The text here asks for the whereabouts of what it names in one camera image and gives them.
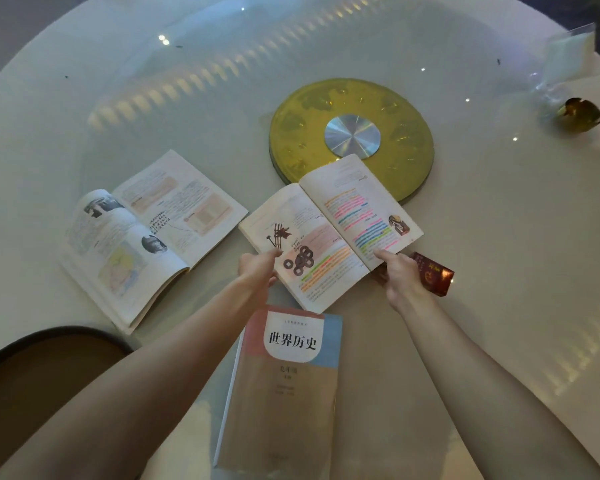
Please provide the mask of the person's right hand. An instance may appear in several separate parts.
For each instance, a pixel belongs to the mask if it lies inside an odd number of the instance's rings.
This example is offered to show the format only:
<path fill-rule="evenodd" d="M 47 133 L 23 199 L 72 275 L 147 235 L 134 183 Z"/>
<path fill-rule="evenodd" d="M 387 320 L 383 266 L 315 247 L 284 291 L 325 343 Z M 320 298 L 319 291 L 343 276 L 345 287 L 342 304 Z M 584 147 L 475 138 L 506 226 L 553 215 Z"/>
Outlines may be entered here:
<path fill-rule="evenodd" d="M 399 265 L 386 266 L 384 288 L 391 307 L 405 318 L 426 300 L 427 291 L 420 281 L 416 262 L 405 254 L 396 255 L 399 255 Z"/>

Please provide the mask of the person's left hand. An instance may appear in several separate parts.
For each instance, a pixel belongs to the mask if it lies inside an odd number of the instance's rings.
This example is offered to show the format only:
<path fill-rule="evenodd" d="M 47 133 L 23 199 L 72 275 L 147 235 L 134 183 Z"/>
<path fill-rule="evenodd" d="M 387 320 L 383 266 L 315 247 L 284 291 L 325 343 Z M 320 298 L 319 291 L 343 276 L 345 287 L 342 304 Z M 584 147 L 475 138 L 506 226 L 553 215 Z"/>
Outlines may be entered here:
<path fill-rule="evenodd" d="M 258 264 L 259 255 L 242 254 L 238 261 L 238 276 L 257 297 L 266 302 L 269 289 L 276 284 L 279 274 L 275 269 L 276 261 L 274 266 L 261 266 Z"/>

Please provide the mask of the book with highlighted text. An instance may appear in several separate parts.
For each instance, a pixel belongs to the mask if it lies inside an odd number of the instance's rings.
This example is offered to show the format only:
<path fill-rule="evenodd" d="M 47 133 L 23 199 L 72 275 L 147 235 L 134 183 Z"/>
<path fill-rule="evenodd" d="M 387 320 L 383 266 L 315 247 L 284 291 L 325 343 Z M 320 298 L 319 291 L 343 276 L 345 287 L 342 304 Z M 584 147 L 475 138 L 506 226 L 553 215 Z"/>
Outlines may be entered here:
<path fill-rule="evenodd" d="M 355 154 L 280 189 L 240 224 L 261 254 L 281 250 L 274 269 L 302 309 L 321 314 L 424 233 Z"/>

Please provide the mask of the person's left forearm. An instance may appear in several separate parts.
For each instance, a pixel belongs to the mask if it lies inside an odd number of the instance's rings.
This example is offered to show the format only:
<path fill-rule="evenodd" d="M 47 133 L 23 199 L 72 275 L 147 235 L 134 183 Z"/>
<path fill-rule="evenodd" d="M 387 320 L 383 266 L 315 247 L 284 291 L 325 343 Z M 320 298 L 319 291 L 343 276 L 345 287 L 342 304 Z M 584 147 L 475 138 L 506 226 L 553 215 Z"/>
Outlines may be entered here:
<path fill-rule="evenodd" d="M 241 276 L 74 396 L 0 468 L 0 480 L 134 480 L 184 418 L 273 278 Z"/>

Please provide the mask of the person's right forearm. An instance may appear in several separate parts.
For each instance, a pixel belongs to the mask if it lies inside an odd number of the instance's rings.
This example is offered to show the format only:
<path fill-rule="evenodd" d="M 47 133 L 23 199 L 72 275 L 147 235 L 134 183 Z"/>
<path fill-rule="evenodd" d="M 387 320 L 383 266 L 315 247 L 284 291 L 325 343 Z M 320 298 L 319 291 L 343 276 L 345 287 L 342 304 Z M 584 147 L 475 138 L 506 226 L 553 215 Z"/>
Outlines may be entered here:
<path fill-rule="evenodd" d="M 387 296 L 484 480 L 600 480 L 600 465 L 566 425 L 432 296 Z"/>

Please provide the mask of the red cigarette pack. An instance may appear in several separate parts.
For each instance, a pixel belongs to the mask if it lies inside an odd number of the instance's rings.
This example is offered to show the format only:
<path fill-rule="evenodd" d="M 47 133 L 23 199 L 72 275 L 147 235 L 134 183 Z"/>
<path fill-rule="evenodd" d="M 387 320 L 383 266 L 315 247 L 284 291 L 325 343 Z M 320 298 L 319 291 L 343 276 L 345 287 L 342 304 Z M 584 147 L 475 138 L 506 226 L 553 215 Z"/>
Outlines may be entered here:
<path fill-rule="evenodd" d="M 421 253 L 413 252 L 410 257 L 418 266 L 423 287 L 440 298 L 445 297 L 454 280 L 455 272 Z"/>

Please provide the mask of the gold round turntable base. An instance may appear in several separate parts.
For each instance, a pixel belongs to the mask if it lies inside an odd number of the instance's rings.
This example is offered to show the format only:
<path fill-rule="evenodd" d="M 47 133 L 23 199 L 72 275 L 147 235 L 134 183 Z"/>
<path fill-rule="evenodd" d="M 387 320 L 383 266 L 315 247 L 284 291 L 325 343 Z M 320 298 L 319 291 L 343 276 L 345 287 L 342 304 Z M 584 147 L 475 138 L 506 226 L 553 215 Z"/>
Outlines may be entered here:
<path fill-rule="evenodd" d="M 403 202 L 428 178 L 434 140 L 402 95 L 371 81 L 334 78 L 302 86 L 279 105 L 269 127 L 269 154 L 288 184 L 355 155 Z"/>

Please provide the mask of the round glass turntable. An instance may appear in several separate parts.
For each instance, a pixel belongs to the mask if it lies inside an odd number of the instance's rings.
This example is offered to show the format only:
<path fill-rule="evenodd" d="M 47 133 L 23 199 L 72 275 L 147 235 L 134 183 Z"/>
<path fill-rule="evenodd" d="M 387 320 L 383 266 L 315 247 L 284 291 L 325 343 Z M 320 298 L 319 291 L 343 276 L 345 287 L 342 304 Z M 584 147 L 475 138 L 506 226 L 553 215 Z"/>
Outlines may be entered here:
<path fill-rule="evenodd" d="M 600 75 L 439 2 L 362 22 L 199 26 L 138 50 L 89 125 L 83 187 L 176 150 L 247 208 L 359 155 L 451 266 L 454 308 L 577 430 L 600 427 Z M 600 59 L 594 64 L 600 71 Z"/>

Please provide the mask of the open book with map pictures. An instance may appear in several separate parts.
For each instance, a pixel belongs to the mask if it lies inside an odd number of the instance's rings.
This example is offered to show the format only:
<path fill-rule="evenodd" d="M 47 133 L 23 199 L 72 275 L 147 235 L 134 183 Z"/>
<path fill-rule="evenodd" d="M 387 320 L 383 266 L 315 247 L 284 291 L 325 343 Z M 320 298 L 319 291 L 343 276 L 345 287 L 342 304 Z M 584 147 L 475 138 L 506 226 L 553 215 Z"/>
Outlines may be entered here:
<path fill-rule="evenodd" d="M 173 150 L 122 183 L 83 196 L 59 261 L 121 332 L 190 272 L 248 210 Z"/>

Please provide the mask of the closed pink and blue textbook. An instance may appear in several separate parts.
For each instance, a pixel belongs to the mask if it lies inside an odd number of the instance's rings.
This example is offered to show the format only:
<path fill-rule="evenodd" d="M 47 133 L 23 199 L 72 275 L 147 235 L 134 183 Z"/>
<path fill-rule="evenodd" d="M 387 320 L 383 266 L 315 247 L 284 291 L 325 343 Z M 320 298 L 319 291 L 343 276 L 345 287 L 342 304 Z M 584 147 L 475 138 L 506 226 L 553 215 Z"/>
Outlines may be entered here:
<path fill-rule="evenodd" d="M 343 318 L 267 305 L 240 334 L 214 468 L 329 480 Z"/>

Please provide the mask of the small gold ornament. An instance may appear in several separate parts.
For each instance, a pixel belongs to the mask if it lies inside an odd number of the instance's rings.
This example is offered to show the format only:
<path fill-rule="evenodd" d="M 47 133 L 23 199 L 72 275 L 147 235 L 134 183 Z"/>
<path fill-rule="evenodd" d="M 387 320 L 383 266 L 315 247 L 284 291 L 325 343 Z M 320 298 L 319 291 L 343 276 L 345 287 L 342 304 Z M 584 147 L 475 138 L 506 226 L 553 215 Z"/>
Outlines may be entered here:
<path fill-rule="evenodd" d="M 571 133 L 584 133 L 600 124 L 600 109 L 590 100 L 567 99 L 557 110 L 558 125 Z"/>

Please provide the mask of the brown chair seat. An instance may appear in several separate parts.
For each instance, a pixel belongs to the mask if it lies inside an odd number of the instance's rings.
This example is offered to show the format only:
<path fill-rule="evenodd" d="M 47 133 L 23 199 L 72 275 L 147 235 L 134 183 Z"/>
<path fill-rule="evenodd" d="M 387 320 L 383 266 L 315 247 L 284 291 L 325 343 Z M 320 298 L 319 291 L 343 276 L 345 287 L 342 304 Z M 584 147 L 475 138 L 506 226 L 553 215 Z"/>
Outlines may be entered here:
<path fill-rule="evenodd" d="M 83 326 L 37 331 L 0 350 L 0 467 L 83 388 L 134 351 Z"/>

